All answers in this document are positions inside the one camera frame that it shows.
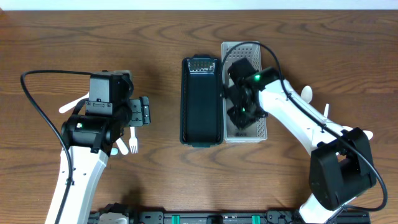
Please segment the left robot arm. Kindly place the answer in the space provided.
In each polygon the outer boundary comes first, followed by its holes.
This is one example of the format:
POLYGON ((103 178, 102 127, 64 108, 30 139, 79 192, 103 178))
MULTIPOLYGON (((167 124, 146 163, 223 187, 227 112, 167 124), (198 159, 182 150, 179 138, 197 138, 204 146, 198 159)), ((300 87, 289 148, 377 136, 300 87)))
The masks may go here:
POLYGON ((91 74, 89 95, 80 100, 62 125, 67 150, 46 223, 86 223, 96 187, 113 144, 124 128, 150 124, 149 99, 133 99, 129 70, 91 74))

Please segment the white fork tines down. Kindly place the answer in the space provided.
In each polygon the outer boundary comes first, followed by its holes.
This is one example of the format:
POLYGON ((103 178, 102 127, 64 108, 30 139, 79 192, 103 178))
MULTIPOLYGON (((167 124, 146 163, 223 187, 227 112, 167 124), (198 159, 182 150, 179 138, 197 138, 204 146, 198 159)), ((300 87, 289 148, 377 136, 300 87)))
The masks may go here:
POLYGON ((130 127, 131 137, 129 138, 129 146, 132 154, 138 153, 138 140, 136 138, 135 127, 130 127))

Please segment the white spoon thin handle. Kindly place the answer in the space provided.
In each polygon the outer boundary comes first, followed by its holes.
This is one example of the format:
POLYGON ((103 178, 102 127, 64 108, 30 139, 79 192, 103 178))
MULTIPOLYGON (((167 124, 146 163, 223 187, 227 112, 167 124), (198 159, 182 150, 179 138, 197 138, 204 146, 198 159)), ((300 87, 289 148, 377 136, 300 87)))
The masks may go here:
POLYGON ((324 109, 324 112, 323 112, 323 115, 324 115, 325 118, 328 117, 329 109, 330 109, 330 105, 327 103, 325 105, 325 109, 324 109))

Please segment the white fork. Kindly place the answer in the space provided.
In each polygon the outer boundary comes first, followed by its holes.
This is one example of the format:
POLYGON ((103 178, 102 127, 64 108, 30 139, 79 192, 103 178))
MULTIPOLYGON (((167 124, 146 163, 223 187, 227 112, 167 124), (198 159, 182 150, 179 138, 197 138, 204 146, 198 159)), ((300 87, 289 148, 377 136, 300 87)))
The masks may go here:
POLYGON ((123 141, 122 138, 117 139, 116 144, 117 144, 118 149, 122 155, 125 156, 125 155, 129 154, 129 148, 127 147, 126 143, 123 141))
POLYGON ((115 156, 115 155, 117 155, 118 153, 119 153, 119 149, 118 149, 118 148, 113 147, 113 148, 111 149, 111 155, 112 155, 112 156, 115 156))

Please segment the black plastic basket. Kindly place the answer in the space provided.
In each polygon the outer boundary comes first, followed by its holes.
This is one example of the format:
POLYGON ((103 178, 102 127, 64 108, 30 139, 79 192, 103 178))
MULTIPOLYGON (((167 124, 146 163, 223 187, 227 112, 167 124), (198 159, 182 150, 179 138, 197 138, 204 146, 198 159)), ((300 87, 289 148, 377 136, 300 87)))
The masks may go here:
POLYGON ((180 142, 211 147, 223 142, 221 60, 194 55, 182 60, 180 142))

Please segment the clear plastic basket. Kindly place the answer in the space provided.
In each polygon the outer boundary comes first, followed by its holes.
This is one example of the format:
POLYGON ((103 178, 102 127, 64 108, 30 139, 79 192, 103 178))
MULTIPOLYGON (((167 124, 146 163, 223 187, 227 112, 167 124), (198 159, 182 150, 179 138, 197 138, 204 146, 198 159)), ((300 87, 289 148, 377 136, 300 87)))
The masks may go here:
MULTIPOLYGON (((231 64, 239 59, 247 58, 250 64, 257 70, 262 69, 261 65, 261 47, 257 44, 243 44, 236 47, 227 57, 223 71, 223 84, 227 87, 234 85, 232 79, 228 74, 228 68, 231 64)), ((228 144, 242 144, 242 143, 259 143, 267 139, 266 119, 261 118, 245 129, 238 129, 227 111, 233 106, 230 99, 223 98, 223 116, 224 116, 224 140, 228 144)))

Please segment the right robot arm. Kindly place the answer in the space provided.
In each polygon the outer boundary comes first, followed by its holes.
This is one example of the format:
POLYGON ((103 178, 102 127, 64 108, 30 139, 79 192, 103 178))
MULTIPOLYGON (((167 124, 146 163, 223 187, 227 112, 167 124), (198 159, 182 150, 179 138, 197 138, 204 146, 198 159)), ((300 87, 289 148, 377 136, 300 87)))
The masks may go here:
POLYGON ((343 206, 376 184, 371 169, 371 134, 334 123, 280 80, 272 67, 256 70, 247 58, 227 69, 231 82, 225 95, 231 122, 245 129, 271 114, 302 144, 310 155, 312 191, 298 212, 305 223, 326 223, 343 206))

